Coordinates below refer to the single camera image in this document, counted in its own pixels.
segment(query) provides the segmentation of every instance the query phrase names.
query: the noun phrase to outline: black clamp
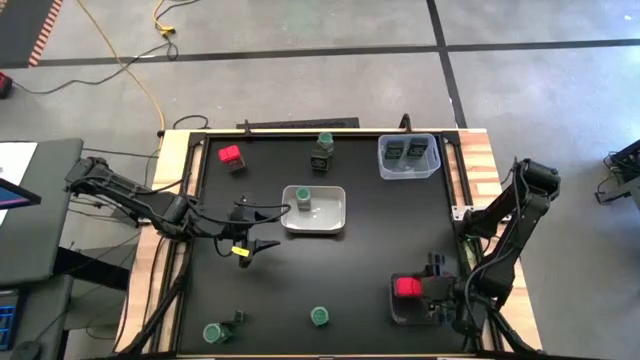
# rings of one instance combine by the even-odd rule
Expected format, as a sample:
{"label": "black clamp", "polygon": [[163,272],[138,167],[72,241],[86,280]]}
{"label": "black clamp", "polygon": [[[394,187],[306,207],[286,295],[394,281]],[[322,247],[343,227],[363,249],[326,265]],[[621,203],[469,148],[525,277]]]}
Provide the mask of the black clamp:
{"label": "black clamp", "polygon": [[251,142],[253,133],[251,132],[251,124],[249,124],[249,120],[247,119],[244,119],[244,136],[248,142]]}
{"label": "black clamp", "polygon": [[400,125],[398,125],[398,128],[405,129],[405,132],[407,134],[411,134],[413,132],[413,127],[411,126],[411,118],[409,117],[409,114],[402,115],[402,120],[400,120]]}

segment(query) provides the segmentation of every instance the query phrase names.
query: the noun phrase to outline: wooden table frame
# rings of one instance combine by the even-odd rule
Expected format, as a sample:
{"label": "wooden table frame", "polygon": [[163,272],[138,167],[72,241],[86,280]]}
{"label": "wooden table frame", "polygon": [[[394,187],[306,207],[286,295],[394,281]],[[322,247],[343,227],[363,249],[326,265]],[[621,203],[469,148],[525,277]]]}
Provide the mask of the wooden table frame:
{"label": "wooden table frame", "polygon": [[[254,129],[255,134],[284,134],[284,133],[318,133],[318,132],[362,132],[362,133],[403,133],[404,129]],[[457,132],[460,149],[456,153],[451,144],[446,144],[446,156],[453,182],[453,195],[456,204],[464,205],[465,185],[467,199],[470,197],[473,205],[489,205],[501,192],[500,179],[493,159],[489,136],[484,129],[414,129],[414,132]],[[164,135],[162,149],[156,166],[153,188],[157,189],[180,180],[184,176],[185,163],[189,150],[192,132],[209,134],[242,134],[244,130],[170,130]],[[202,146],[196,145],[192,151],[191,177],[187,189],[188,194],[194,194],[202,161]],[[458,162],[462,162],[465,171],[458,170]],[[180,186],[176,185],[169,191],[177,193]],[[155,310],[163,287],[177,275],[183,260],[184,245],[169,246],[168,240],[162,240],[153,227],[146,226],[140,235],[135,262],[132,267],[127,307],[123,309],[120,320],[122,332],[116,350],[124,349],[135,335],[142,329],[142,325]],[[172,264],[171,277],[163,276],[168,265]],[[540,349],[540,337],[536,326],[533,310],[529,300],[527,285],[518,261],[515,267],[516,279],[514,289],[502,308],[501,313],[518,332],[520,337],[534,348]],[[158,351],[170,351],[175,348],[172,343],[172,330],[176,324],[176,300],[167,310],[159,334],[155,337],[154,348]],[[492,349],[488,329],[485,328],[483,343],[485,348]]]}

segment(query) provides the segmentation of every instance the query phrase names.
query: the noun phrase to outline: orange striped tape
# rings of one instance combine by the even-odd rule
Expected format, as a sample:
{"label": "orange striped tape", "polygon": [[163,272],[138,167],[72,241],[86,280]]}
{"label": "orange striped tape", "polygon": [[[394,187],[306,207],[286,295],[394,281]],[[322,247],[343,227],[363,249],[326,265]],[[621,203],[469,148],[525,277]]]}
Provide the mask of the orange striped tape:
{"label": "orange striped tape", "polygon": [[[4,7],[2,4],[6,4],[9,0],[0,0],[0,11]],[[62,7],[62,0],[53,0],[51,4],[51,8],[49,9],[49,14],[44,19],[44,24],[42,24],[42,29],[40,30],[40,35],[38,35],[38,39],[36,43],[33,45],[33,50],[31,51],[31,56],[29,56],[29,67],[34,67],[38,65],[40,61],[40,56],[42,56],[42,52],[44,51],[44,47],[47,44],[47,40],[49,39],[49,35],[51,35],[51,31],[53,30],[53,25],[56,23],[56,19],[58,18],[58,14],[60,13],[60,8]]]}

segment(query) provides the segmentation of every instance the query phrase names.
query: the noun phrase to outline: white bowl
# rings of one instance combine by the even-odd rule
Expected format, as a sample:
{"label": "white bowl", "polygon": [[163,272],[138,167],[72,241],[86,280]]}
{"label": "white bowl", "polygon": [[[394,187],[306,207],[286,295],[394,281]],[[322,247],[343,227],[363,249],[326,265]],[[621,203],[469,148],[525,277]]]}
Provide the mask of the white bowl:
{"label": "white bowl", "polygon": [[[296,190],[311,190],[311,210],[299,211]],[[301,234],[337,234],[347,222],[347,194],[339,186],[289,185],[282,191],[282,203],[291,210],[280,218],[289,232]]]}

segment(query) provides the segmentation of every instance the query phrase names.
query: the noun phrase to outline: green bottle cap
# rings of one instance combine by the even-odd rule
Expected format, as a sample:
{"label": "green bottle cap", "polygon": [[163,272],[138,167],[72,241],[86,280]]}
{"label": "green bottle cap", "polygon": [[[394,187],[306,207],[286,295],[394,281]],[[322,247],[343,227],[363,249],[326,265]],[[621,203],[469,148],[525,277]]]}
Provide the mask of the green bottle cap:
{"label": "green bottle cap", "polygon": [[313,325],[322,326],[329,322],[329,312],[324,306],[316,306],[311,310]]}
{"label": "green bottle cap", "polygon": [[307,187],[299,187],[296,190],[296,197],[301,201],[309,200],[311,199],[311,190]]}
{"label": "green bottle cap", "polygon": [[202,336],[209,344],[220,344],[231,336],[231,331],[222,324],[213,323],[204,327]]}
{"label": "green bottle cap", "polygon": [[331,135],[331,133],[320,133],[320,135],[318,135],[318,141],[322,145],[333,144],[333,135]]}

